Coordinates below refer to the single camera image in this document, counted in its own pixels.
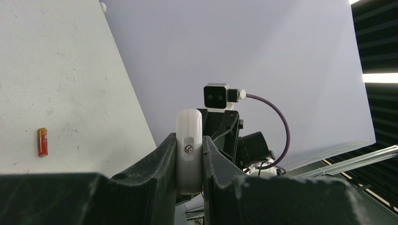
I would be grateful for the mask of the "white remote control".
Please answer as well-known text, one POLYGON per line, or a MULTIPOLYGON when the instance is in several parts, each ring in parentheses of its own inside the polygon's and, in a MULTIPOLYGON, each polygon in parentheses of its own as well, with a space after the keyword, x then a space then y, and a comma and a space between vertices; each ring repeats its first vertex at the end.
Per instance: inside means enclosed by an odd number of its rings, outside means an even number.
POLYGON ((176 188, 182 195, 195 195, 203 185, 202 114, 185 109, 176 119, 176 188))

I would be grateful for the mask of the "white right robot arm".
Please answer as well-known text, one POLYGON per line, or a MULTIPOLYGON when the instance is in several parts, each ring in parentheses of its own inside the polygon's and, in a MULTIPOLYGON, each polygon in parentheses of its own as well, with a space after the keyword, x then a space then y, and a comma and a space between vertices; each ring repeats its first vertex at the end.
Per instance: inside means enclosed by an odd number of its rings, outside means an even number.
POLYGON ((238 111, 211 112, 199 109, 202 114, 204 136, 209 136, 220 153, 239 169, 267 159, 274 159, 262 132, 240 136, 244 121, 238 111))

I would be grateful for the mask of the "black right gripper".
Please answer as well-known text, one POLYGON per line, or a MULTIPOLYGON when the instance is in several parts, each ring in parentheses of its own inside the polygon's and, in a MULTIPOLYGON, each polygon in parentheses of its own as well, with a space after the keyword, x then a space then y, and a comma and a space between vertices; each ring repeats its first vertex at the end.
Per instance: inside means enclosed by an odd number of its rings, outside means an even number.
POLYGON ((235 164, 239 131, 243 128, 239 112, 211 112, 208 109, 199 111, 202 114, 203 136, 209 136, 221 154, 235 164))

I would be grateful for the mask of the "red orange battery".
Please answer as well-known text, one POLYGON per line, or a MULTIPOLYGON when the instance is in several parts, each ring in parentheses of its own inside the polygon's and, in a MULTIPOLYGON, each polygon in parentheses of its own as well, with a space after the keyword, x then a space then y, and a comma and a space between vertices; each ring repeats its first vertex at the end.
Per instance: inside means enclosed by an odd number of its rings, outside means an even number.
POLYGON ((48 155, 47 129, 45 127, 38 129, 38 156, 48 155))

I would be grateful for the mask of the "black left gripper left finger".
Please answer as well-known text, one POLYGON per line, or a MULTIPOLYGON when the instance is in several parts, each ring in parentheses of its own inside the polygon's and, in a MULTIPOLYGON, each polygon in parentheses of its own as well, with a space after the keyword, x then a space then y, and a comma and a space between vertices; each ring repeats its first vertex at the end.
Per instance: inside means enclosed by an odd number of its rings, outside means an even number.
POLYGON ((99 173, 2 175, 3 225, 172 225, 176 135, 108 178, 99 173))

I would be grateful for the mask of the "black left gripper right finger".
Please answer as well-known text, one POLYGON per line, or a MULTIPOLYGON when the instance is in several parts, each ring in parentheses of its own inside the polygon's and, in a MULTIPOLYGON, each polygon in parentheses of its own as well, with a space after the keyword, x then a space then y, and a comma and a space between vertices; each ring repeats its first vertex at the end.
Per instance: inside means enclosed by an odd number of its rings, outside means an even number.
POLYGON ((347 181, 249 176, 203 138, 204 222, 207 225, 395 225, 347 181))

